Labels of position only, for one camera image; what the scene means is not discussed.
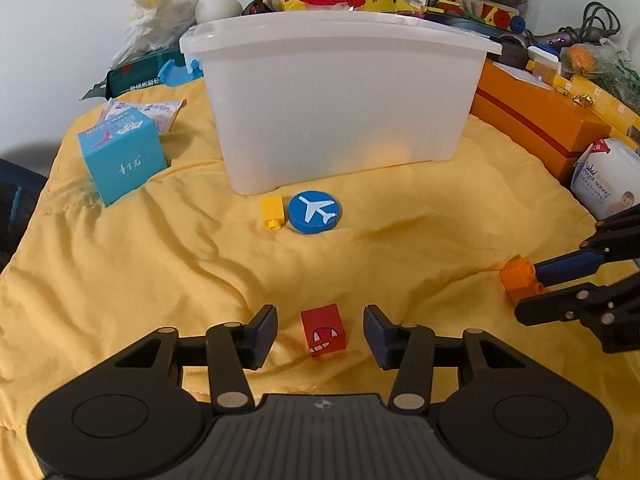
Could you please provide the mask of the white plastic bag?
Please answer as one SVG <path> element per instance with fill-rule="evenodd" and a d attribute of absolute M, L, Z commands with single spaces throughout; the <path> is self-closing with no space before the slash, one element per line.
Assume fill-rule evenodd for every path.
<path fill-rule="evenodd" d="M 173 46 L 195 24 L 195 8 L 200 0 L 132 1 L 134 14 L 125 29 L 124 43 L 111 60 L 111 70 Z"/>

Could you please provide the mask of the yellow ruler box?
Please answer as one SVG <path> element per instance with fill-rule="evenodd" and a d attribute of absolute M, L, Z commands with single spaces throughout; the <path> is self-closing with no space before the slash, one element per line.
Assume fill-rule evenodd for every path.
<path fill-rule="evenodd" d="M 528 61 L 526 70 L 575 103 L 589 108 L 611 127 L 611 136 L 639 153 L 639 116 L 589 79 L 574 75 L 566 79 L 547 65 Z"/>

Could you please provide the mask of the white paper packet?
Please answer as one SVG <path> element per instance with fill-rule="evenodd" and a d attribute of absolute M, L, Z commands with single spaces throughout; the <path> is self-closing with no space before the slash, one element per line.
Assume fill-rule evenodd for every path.
<path fill-rule="evenodd" d="M 137 110 L 154 122 L 159 134 L 164 134 L 168 133 L 178 115 L 178 111 L 184 104 L 186 104 L 185 100 L 143 104 L 120 102 L 110 99 L 104 106 L 98 122 L 103 122 L 105 119 L 122 114 L 126 112 L 126 110 Z"/>

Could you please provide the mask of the white egg shaped object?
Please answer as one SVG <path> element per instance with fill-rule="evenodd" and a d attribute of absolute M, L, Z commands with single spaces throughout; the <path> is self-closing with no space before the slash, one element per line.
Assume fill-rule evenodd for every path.
<path fill-rule="evenodd" d="M 198 0 L 194 16 L 198 24 L 235 18 L 242 14 L 243 7 L 238 0 Z"/>

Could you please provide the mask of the orange building brick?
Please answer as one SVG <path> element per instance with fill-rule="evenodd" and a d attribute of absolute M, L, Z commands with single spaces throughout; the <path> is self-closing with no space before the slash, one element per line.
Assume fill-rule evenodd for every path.
<path fill-rule="evenodd" d="M 546 291 L 538 281 L 533 263 L 524 257 L 508 261 L 500 270 L 499 278 L 512 306 L 522 299 L 540 296 Z"/>

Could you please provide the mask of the yellow quilted cloth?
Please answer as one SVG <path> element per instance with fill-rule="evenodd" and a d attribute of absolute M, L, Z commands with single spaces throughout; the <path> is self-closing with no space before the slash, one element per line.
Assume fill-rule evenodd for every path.
<path fill-rule="evenodd" d="M 37 479 L 29 412 L 50 391 L 142 336 L 174 326 L 200 336 L 248 321 L 264 304 L 279 335 L 250 388 L 387 396 L 362 311 L 457 337 L 480 328 L 596 396 L 615 436 L 600 475 L 639 474 L 639 357 L 606 354 L 578 323 L 516 322 L 498 278 L 516 256 L 570 252 L 594 221 L 539 159 L 470 117 L 454 158 L 316 182 L 341 204 L 337 226 L 305 236 L 268 230 L 260 200 L 230 188 L 204 84 L 131 92 L 132 102 L 182 101 L 162 143 L 167 170 L 104 206 L 67 131 L 20 247 L 1 274 L 1 474 Z M 300 312 L 336 304 L 345 350 L 312 356 Z"/>

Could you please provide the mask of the blue plastic toy piece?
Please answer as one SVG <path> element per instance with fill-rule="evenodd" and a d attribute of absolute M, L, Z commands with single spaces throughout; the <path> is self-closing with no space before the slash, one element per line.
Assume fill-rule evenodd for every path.
<path fill-rule="evenodd" d="M 169 60 L 162 66 L 157 78 L 165 86 L 175 88 L 198 80 L 203 75 L 204 73 L 198 60 L 191 60 L 183 66 L 178 66 L 174 60 Z"/>

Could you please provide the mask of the yellow small building brick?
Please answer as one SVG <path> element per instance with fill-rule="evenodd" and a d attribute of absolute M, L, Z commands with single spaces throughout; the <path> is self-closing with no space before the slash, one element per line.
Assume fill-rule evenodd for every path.
<path fill-rule="evenodd" d="M 260 200 L 262 222 L 268 230 L 277 231 L 286 223 L 283 197 L 280 195 L 265 196 Z"/>

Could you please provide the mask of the light blue cardboard box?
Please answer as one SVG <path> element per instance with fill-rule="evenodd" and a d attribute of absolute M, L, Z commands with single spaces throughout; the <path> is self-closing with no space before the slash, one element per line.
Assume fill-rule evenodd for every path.
<path fill-rule="evenodd" d="M 167 168 L 156 125 L 132 107 L 79 133 L 77 139 L 105 206 Z"/>

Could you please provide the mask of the blue airplane disc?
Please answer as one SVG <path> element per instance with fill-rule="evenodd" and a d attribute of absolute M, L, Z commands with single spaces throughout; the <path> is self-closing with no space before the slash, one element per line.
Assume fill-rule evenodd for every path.
<path fill-rule="evenodd" d="M 308 190 L 288 201 L 288 222 L 302 234 L 319 234 L 332 230 L 340 220 L 342 207 L 330 194 Z"/>

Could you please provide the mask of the orange gift box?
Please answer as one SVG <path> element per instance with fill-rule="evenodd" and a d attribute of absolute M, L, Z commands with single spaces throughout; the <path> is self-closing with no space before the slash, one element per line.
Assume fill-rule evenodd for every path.
<path fill-rule="evenodd" d="M 484 64 L 471 114 L 494 126 L 565 184 L 575 162 L 612 127 L 555 89 L 544 89 L 511 75 L 492 61 Z"/>

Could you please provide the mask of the dark blue bag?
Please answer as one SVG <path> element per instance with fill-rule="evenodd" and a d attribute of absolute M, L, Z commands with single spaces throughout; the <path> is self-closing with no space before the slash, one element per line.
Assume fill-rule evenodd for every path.
<path fill-rule="evenodd" d="M 0 166 L 1 269 L 15 254 L 47 178 L 2 159 Z"/>

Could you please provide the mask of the baby wipes pack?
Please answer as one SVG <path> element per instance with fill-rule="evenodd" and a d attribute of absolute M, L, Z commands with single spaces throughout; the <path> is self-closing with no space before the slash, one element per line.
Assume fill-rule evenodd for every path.
<path fill-rule="evenodd" d="M 593 142 L 576 162 L 570 189 L 597 220 L 637 206 L 639 154 L 618 139 Z"/>

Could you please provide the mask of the white plastic storage bin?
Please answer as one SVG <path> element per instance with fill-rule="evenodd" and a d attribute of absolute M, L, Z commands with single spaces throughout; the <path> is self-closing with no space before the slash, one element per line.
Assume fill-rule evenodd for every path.
<path fill-rule="evenodd" d="M 454 156 L 500 44 L 397 14 L 285 11 L 199 24 L 180 39 L 202 68 L 230 186 L 243 195 Z"/>

